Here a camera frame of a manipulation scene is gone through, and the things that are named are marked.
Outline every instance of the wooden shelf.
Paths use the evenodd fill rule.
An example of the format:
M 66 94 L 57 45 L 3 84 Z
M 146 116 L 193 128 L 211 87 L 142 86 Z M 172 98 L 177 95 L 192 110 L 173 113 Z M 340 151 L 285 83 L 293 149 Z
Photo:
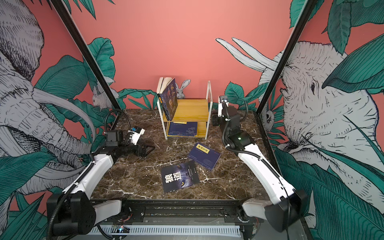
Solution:
M 164 122 L 206 122 L 209 115 L 206 99 L 178 99 L 177 109 L 172 121 L 163 113 Z
M 207 122 L 197 122 L 197 136 L 195 137 L 205 137 L 206 131 L 207 131 Z
M 211 103 L 208 108 L 208 97 Z M 161 125 L 164 131 L 164 137 L 168 139 L 167 130 L 169 122 L 197 122 L 197 136 L 207 139 L 209 121 L 212 112 L 212 89 L 211 82 L 207 84 L 207 95 L 205 99 L 178 99 L 177 109 L 173 119 L 168 121 L 165 114 L 161 112 L 160 102 L 157 101 L 157 109 L 160 113 Z

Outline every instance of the book on floor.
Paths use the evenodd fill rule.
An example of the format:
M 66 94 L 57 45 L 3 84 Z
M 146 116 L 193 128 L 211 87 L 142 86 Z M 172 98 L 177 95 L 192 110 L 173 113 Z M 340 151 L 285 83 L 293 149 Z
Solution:
M 217 160 L 220 158 L 220 155 L 221 153 L 197 142 L 188 154 L 188 157 L 201 166 L 212 170 L 216 165 Z
M 163 167 L 161 179 L 164 192 L 171 192 L 200 182 L 194 161 Z
M 197 122 L 170 122 L 167 126 L 169 137 L 196 137 Z
M 156 93 L 167 120 L 171 121 L 173 119 L 173 116 L 175 115 L 177 108 L 177 92 L 175 79 L 169 77 L 161 77 L 157 85 Z

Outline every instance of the marble table surface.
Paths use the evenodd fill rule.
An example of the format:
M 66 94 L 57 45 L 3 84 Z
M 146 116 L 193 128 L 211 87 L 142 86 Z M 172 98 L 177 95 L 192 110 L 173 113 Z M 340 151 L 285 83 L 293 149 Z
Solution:
M 269 197 L 248 166 L 221 143 L 219 127 L 209 127 L 208 138 L 175 138 L 165 140 L 158 110 L 127 109 L 132 126 L 145 129 L 142 142 L 156 146 L 147 157 L 128 155 L 120 158 L 100 180 L 92 198 L 111 199 L 237 199 Z M 127 130 L 122 116 L 117 129 Z M 261 152 L 267 156 L 261 134 L 252 113 L 242 122 L 242 128 L 254 138 Z M 196 164 L 200 183 L 174 192 L 163 192 L 161 168 L 187 162 L 187 154 L 196 142 L 221 153 L 212 171 Z

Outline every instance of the book cover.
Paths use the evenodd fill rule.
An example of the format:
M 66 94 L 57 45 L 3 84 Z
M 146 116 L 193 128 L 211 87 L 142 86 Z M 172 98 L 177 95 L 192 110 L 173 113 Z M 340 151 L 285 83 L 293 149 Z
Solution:
M 194 161 L 163 167 L 161 179 L 164 192 L 171 192 L 200 182 Z
M 166 86 L 164 91 L 160 93 L 160 97 L 163 101 L 164 111 L 166 112 L 167 120 L 171 121 L 173 119 L 173 116 L 175 116 L 177 108 L 177 92 L 175 79 L 172 79 L 172 81 Z
M 167 134 L 169 136 L 197 136 L 197 122 L 170 122 Z
M 221 153 L 216 152 L 210 147 L 207 147 L 199 142 L 197 142 L 188 157 L 203 167 L 212 170 L 217 163 L 217 160 L 220 158 Z

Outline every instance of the black metal frame pole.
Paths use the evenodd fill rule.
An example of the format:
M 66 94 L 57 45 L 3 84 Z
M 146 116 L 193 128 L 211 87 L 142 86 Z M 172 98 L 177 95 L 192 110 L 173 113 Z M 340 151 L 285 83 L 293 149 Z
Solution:
M 77 29 L 75 23 L 72 20 L 71 15 L 68 13 L 66 7 L 61 0 L 51 0 L 52 5 L 56 9 L 58 15 L 63 21 L 64 25 L 67 27 L 68 32 L 71 34 L 73 40 L 75 41 L 77 47 L 84 56 L 85 61 L 87 61 L 90 69 L 95 75 L 96 79 L 99 81 L 101 87 L 104 89 L 105 94 L 112 103 L 113 108 L 121 109 L 119 103 L 116 101 L 116 98 L 113 96 L 111 89 L 104 80 L 103 73 L 101 72 L 97 62 L 93 58 L 91 52 L 89 51 L 88 45 L 85 43 L 83 37 L 81 36 L 79 30 Z
M 261 114 L 265 104 L 267 103 L 268 97 L 271 95 L 277 81 L 279 80 L 286 63 L 287 63 L 289 57 L 291 56 L 291 53 L 292 53 L 293 49 L 295 48 L 297 41 L 299 40 L 299 37 L 300 37 L 304 27 L 305 27 L 305 24 L 307 23 L 315 5 L 316 5 L 316 2 L 317 2 L 317 0 L 307 0 L 307 3 L 303 9 L 303 12 L 299 17 L 299 20 L 298 20 L 295 28 L 293 29 L 292 35 L 291 35 L 291 37 L 287 43 L 287 46 L 283 52 L 283 55 L 281 56 L 281 59 L 280 59 L 279 63 L 277 64 L 276 70 L 273 73 L 272 79 L 271 79 L 271 81 L 270 81 L 270 83 L 269 83 L 269 85 L 268 85 L 268 87 L 264 93 L 264 97 L 263 97 L 262 101 L 260 102 L 259 107 L 256 110 L 257 115 Z

